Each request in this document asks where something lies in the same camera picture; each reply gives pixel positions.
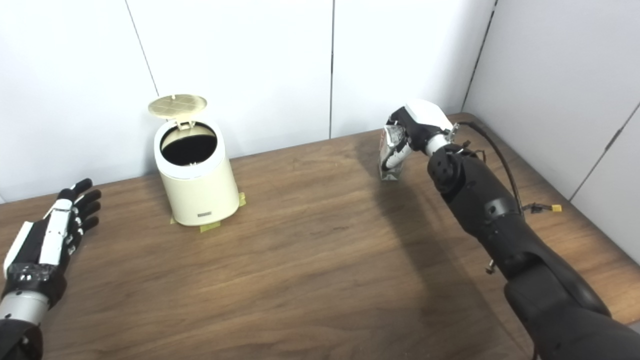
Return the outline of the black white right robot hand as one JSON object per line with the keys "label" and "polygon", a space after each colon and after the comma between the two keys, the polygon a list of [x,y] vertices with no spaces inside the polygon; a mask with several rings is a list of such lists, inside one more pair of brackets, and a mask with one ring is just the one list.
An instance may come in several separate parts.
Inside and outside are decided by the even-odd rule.
{"label": "black white right robot hand", "polygon": [[410,99],[395,110],[382,128],[379,169],[399,171],[414,152],[432,157],[451,143],[454,125],[442,109],[427,100]]}

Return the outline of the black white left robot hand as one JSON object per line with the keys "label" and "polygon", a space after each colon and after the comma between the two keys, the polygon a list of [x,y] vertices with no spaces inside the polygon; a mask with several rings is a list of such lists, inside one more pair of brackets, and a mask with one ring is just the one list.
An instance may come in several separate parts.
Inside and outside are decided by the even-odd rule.
{"label": "black white left robot hand", "polygon": [[57,305],[67,289],[66,272],[83,237],[99,224],[102,192],[91,178],[62,189],[46,214],[25,221],[4,259],[2,296],[35,292]]}

